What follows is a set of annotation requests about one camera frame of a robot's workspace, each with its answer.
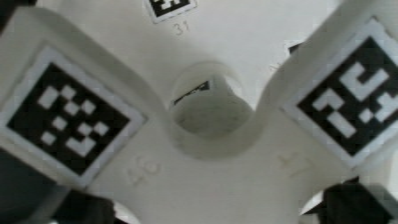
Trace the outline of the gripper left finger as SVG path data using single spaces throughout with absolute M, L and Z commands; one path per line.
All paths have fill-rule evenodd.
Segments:
M 23 224 L 114 224 L 114 202 L 57 185 Z

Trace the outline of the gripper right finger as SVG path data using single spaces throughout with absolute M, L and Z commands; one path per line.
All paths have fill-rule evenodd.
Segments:
M 398 224 L 398 199 L 380 184 L 353 178 L 323 190 L 307 215 L 316 216 L 316 224 Z

